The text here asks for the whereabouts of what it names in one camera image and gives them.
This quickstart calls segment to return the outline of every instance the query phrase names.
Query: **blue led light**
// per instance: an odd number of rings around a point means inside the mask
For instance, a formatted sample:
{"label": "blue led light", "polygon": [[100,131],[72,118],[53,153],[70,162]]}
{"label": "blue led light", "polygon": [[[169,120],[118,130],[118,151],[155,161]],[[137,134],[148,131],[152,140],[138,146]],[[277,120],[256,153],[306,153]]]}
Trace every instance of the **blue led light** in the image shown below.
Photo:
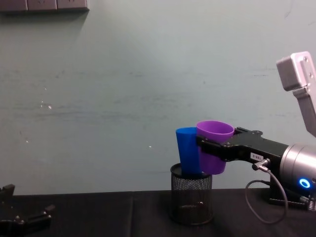
{"label": "blue led light", "polygon": [[306,189],[308,189],[311,186],[307,179],[300,179],[300,185]]}

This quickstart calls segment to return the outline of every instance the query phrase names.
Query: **blue cup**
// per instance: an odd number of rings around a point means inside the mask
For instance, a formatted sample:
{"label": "blue cup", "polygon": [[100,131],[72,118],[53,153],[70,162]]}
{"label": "blue cup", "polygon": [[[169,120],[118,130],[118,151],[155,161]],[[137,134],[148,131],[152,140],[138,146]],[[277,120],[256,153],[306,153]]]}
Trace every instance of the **blue cup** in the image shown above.
{"label": "blue cup", "polygon": [[186,174],[201,174],[196,143],[197,128],[178,128],[176,135],[182,172]]}

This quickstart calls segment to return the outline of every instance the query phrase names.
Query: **purple cup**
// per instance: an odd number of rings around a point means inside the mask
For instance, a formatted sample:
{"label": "purple cup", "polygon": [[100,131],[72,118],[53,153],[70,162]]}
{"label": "purple cup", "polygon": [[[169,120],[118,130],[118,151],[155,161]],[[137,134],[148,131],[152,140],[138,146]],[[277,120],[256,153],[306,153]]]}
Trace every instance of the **purple cup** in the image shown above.
{"label": "purple cup", "polygon": [[[222,143],[231,138],[235,128],[220,121],[201,121],[197,123],[197,135]],[[225,170],[226,162],[216,156],[209,155],[199,148],[199,163],[201,170],[207,174],[221,174]]]}

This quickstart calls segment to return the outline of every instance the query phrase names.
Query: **plastic cup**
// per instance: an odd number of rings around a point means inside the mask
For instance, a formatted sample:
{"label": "plastic cup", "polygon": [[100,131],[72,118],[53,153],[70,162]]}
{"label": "plastic cup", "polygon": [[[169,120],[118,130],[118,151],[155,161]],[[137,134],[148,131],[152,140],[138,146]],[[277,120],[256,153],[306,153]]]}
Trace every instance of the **plastic cup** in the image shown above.
{"label": "plastic cup", "polygon": [[[222,143],[231,138],[235,128],[220,121],[201,121],[197,123],[197,135]],[[207,174],[221,174],[225,170],[226,162],[216,156],[204,153],[198,149],[200,168]]]}
{"label": "plastic cup", "polygon": [[201,174],[198,146],[196,143],[197,128],[179,128],[176,130],[176,136],[182,172],[185,174]]}

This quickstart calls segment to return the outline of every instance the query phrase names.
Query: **electrical outlet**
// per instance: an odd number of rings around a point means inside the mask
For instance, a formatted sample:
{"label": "electrical outlet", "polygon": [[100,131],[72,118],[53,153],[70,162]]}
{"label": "electrical outlet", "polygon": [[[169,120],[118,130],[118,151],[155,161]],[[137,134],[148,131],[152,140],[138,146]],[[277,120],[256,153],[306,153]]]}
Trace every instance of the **electrical outlet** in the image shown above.
{"label": "electrical outlet", "polygon": [[57,0],[58,10],[89,10],[88,0]]}
{"label": "electrical outlet", "polygon": [[29,11],[54,11],[57,10],[56,0],[27,0]]}
{"label": "electrical outlet", "polygon": [[26,0],[0,0],[0,12],[27,11]]}

